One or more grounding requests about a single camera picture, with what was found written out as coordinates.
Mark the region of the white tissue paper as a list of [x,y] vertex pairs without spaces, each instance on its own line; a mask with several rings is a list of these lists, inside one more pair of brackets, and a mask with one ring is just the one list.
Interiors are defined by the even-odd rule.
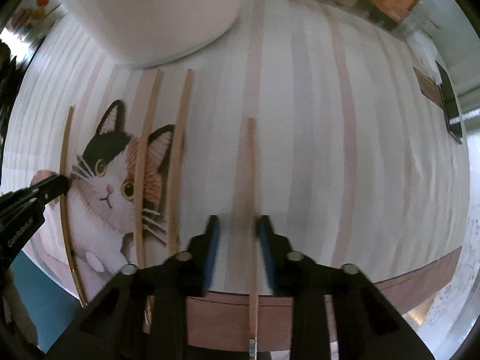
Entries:
[[425,74],[439,86],[442,83],[437,64],[439,52],[433,41],[425,33],[416,31],[407,37],[407,44],[424,68]]

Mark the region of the white cylindrical utensil holder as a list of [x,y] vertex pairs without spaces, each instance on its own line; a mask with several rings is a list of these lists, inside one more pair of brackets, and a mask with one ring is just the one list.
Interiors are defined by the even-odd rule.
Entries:
[[224,34],[240,0],[59,0],[114,60],[147,68],[189,55]]

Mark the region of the striped cat placemat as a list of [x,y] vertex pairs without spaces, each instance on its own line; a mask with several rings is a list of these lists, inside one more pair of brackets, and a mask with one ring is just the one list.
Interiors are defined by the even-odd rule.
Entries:
[[[62,18],[34,57],[13,106],[1,191],[59,170],[74,107],[67,173],[73,238],[99,249],[103,271],[78,269],[92,297],[124,263],[120,230],[134,205],[118,188],[133,166],[98,176],[80,160],[95,133],[116,128],[136,143],[155,71],[162,86],[151,126],[166,159],[185,76],[194,70],[181,166],[180,240],[220,219],[211,293],[188,300],[189,342],[244,351],[248,265],[244,140],[256,119],[256,207],[294,250],[317,263],[357,265],[400,313],[453,278],[470,199],[469,155],[425,97],[411,49],[358,17],[306,0],[241,0],[233,27],[162,67],[131,69],[111,58],[73,16]],[[106,186],[116,188],[110,202]]]

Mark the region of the black smartphone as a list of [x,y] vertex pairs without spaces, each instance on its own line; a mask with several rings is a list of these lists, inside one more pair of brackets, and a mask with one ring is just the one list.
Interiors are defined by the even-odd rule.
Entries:
[[463,132],[461,128],[461,117],[456,101],[456,95],[452,87],[449,75],[444,67],[437,63],[441,84],[439,85],[442,96],[442,107],[445,115],[446,126],[449,134],[453,137],[457,144],[463,144]]

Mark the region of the fruit sticker poster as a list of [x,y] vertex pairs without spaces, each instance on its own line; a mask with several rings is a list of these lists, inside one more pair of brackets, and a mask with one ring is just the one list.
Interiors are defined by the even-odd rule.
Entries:
[[58,0],[23,0],[7,21],[6,29],[24,41],[59,6]]

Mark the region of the brown card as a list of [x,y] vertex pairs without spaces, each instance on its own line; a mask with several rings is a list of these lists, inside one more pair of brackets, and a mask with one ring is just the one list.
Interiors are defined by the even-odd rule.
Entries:
[[421,93],[443,110],[443,97],[440,87],[436,85],[436,83],[430,77],[416,67],[414,67],[413,70],[415,72],[416,79],[418,80]]

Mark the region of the dark wooden chopstick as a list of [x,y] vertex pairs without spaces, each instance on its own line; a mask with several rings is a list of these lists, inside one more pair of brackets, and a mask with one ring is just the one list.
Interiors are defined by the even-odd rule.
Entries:
[[259,267],[256,237],[256,119],[246,122],[244,140],[244,229],[246,231],[247,290],[248,290],[248,356],[258,357]]

